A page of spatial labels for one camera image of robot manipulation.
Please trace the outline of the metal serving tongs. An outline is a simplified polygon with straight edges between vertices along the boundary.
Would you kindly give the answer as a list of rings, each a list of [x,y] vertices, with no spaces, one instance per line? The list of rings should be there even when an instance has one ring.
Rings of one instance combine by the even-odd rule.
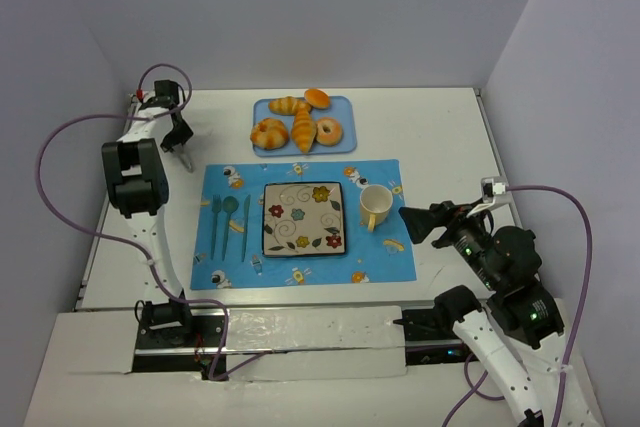
[[[188,173],[194,172],[193,161],[183,144],[172,146],[169,153],[181,163]]]

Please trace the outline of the long striped croissant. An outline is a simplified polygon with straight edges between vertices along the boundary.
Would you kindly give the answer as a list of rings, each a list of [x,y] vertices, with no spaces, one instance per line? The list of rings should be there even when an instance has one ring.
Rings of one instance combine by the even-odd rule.
[[[303,154],[308,154],[316,137],[316,123],[310,112],[299,111],[294,116],[291,139]]]

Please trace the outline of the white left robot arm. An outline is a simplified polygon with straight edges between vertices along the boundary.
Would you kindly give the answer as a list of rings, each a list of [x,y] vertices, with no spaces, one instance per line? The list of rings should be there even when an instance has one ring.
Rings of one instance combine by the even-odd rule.
[[[124,217],[130,242],[141,249],[150,288],[167,297],[161,303],[147,300],[135,307],[141,337],[138,349],[184,347],[194,338],[193,317],[168,246],[164,213],[169,184],[162,145],[155,139],[164,120],[169,121],[169,135],[181,131],[182,116],[169,111],[179,105],[183,93],[175,81],[156,81],[153,95],[143,99],[129,130],[101,148],[109,201]]]

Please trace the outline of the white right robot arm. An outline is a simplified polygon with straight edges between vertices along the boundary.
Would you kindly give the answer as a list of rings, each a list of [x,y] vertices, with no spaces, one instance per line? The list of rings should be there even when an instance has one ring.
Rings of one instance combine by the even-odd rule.
[[[433,230],[436,249],[452,247],[490,291],[480,301],[466,286],[434,300],[433,327],[476,356],[519,426],[596,426],[599,421],[570,365],[571,334],[538,278],[535,235],[517,226],[490,232],[478,203],[450,201],[399,210],[413,244]]]

